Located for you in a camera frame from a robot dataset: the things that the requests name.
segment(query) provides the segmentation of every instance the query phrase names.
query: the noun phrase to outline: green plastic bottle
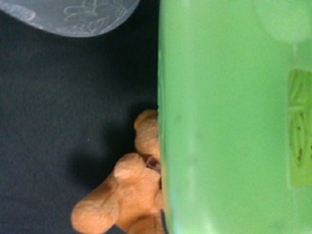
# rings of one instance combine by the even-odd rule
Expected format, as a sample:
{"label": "green plastic bottle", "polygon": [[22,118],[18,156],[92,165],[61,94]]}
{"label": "green plastic bottle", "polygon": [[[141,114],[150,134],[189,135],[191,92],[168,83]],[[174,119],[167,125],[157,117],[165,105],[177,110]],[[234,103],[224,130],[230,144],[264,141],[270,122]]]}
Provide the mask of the green plastic bottle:
{"label": "green plastic bottle", "polygon": [[163,0],[169,234],[312,234],[312,2]]}

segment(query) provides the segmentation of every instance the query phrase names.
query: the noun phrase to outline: dark fabric background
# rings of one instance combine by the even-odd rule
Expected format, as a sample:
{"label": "dark fabric background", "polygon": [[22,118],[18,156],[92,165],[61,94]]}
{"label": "dark fabric background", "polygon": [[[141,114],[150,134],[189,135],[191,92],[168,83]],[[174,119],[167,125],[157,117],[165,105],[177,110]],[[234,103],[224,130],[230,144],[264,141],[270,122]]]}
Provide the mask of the dark fabric background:
{"label": "dark fabric background", "polygon": [[75,233],[73,206],[134,150],[134,119],[157,107],[158,5],[84,39],[0,12],[0,234]]}

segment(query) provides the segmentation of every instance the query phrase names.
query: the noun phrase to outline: translucent white object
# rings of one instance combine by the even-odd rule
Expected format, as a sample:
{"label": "translucent white object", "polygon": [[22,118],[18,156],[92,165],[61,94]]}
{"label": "translucent white object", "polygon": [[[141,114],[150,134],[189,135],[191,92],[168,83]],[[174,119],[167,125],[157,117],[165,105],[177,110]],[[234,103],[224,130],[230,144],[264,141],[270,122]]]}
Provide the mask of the translucent white object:
{"label": "translucent white object", "polygon": [[138,3],[139,0],[0,0],[0,10],[50,33],[92,37],[121,25]]}

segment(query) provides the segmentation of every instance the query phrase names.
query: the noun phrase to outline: brown teddy bear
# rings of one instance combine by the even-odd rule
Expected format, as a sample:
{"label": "brown teddy bear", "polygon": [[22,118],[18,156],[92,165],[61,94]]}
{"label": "brown teddy bear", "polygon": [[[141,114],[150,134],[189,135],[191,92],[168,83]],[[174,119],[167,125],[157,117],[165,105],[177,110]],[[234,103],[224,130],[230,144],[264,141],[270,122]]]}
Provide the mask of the brown teddy bear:
{"label": "brown teddy bear", "polygon": [[157,111],[134,123],[137,153],[126,154],[107,179],[72,211],[72,225],[84,234],[102,234],[114,224],[129,234],[163,234],[163,197]]}

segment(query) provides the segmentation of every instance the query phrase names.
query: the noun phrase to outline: light green label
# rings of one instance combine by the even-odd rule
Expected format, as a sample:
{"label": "light green label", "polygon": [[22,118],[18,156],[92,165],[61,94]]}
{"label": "light green label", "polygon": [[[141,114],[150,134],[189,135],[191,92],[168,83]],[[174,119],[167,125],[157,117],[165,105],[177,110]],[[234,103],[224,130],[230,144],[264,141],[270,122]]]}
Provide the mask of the light green label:
{"label": "light green label", "polygon": [[312,185],[312,73],[289,75],[290,175],[294,187]]}

